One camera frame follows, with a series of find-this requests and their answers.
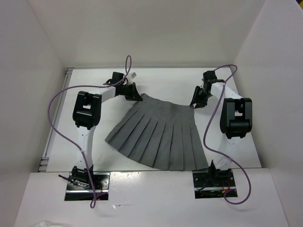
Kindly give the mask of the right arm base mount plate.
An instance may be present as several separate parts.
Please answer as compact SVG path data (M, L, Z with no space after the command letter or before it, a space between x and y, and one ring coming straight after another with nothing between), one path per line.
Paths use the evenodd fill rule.
M207 172L193 172L195 199L238 197L233 174L229 177L211 178Z

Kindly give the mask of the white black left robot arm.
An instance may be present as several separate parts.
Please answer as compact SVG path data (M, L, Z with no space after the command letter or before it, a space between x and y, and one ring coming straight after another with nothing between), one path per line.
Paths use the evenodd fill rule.
M80 155L70 179L83 189L89 189L94 184L92 145L94 131L101 119L101 106L116 96L124 96L127 101L142 101L133 82L135 77L134 72L128 75L113 72L112 78L100 88L90 92L80 91L77 95L72 118L77 127Z

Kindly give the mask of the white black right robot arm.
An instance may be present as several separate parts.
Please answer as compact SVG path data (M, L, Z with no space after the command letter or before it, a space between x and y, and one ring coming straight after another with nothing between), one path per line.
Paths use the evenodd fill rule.
M208 168L207 179L211 185L218 186L231 174L235 146L252 130L252 100L241 97L227 87L227 81L218 79L214 70L204 72L202 81L203 85L195 88L190 105L195 109L204 108L209 98L214 96L218 99L203 135L203 145L216 153L216 158L212 160ZM206 136L219 105L222 105L219 122L222 138L219 149L214 150L206 144Z

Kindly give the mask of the grey pleated skirt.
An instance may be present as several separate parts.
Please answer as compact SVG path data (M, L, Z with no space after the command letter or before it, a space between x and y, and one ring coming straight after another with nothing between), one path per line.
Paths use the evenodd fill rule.
M125 157L151 168L208 168L194 108L142 94L105 141Z

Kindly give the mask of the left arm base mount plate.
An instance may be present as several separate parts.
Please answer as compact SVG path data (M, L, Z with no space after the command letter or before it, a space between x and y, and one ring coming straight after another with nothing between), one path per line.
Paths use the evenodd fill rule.
M91 201L93 199L93 190L89 183L83 183L78 180L67 182L65 191L65 201ZM109 198L109 180L110 173L94 173L93 183L96 190L98 201L107 201Z

